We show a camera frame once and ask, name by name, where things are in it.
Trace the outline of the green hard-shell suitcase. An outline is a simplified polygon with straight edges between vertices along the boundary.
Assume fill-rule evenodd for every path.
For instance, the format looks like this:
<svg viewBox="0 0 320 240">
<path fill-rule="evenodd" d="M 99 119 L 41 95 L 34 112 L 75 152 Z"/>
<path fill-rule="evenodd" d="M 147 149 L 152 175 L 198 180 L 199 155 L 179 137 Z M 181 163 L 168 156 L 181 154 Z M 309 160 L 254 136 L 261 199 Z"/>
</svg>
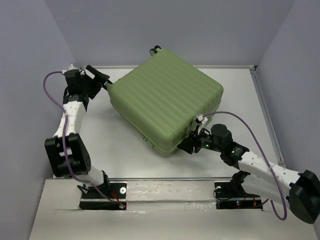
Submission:
<svg viewBox="0 0 320 240">
<path fill-rule="evenodd" d="M 216 111 L 223 86 L 156 45 L 151 57 L 107 86 L 110 103 L 162 157 L 196 129 L 195 117 Z"/>
</svg>

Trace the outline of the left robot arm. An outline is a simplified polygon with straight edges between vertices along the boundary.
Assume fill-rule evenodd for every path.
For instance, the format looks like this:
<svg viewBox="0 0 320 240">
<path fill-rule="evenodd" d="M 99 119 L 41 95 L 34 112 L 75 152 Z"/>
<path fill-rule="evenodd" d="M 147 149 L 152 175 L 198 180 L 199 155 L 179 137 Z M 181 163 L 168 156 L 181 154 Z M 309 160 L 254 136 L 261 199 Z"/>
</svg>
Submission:
<svg viewBox="0 0 320 240">
<path fill-rule="evenodd" d="M 89 101 L 101 89 L 107 89 L 111 83 L 110 77 L 91 65 L 76 68 L 71 64 L 67 70 L 60 70 L 59 74 L 64 76 L 67 83 L 62 102 L 56 101 L 51 95 L 48 98 L 62 110 L 62 117 L 53 137 L 44 142 L 53 175 L 74 179 L 84 184 L 80 189 L 85 193 L 94 191 L 97 196 L 108 199 L 111 191 L 109 177 L 103 170 L 93 167 L 80 129 Z"/>
</svg>

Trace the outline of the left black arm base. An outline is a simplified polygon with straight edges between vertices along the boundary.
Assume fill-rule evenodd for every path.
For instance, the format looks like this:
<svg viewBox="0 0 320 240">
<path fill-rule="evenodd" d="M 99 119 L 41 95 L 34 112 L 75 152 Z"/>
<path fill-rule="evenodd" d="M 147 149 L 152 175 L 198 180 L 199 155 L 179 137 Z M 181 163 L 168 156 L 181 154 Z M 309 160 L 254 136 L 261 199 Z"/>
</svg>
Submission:
<svg viewBox="0 0 320 240">
<path fill-rule="evenodd" d="M 127 182 L 111 181 L 110 188 L 99 186 L 102 196 L 92 186 L 78 185 L 80 190 L 79 208 L 91 211 L 125 211 L 127 209 Z"/>
</svg>

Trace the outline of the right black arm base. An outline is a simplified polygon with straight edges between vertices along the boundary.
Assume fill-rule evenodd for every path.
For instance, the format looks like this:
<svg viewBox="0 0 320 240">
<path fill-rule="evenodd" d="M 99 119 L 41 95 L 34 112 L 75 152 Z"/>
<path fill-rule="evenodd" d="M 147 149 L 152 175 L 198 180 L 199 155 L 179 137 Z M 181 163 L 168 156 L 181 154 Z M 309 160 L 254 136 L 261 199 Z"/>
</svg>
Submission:
<svg viewBox="0 0 320 240">
<path fill-rule="evenodd" d="M 263 209 L 259 195 L 246 193 L 241 185 L 229 181 L 215 182 L 212 195 L 217 210 Z"/>
</svg>

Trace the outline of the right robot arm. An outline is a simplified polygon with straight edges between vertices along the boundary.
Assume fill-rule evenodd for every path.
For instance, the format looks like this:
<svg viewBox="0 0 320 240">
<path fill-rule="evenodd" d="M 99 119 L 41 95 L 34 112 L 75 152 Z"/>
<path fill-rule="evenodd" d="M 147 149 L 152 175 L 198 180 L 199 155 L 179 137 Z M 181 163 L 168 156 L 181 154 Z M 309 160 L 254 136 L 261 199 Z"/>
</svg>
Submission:
<svg viewBox="0 0 320 240">
<path fill-rule="evenodd" d="M 320 215 L 320 180 L 310 170 L 298 172 L 267 163 L 247 147 L 235 142 L 223 124 L 210 131 L 197 128 L 177 146 L 189 154 L 201 149 L 220 154 L 221 160 L 239 171 L 230 183 L 235 196 L 256 194 L 282 204 L 301 221 L 314 224 Z"/>
</svg>

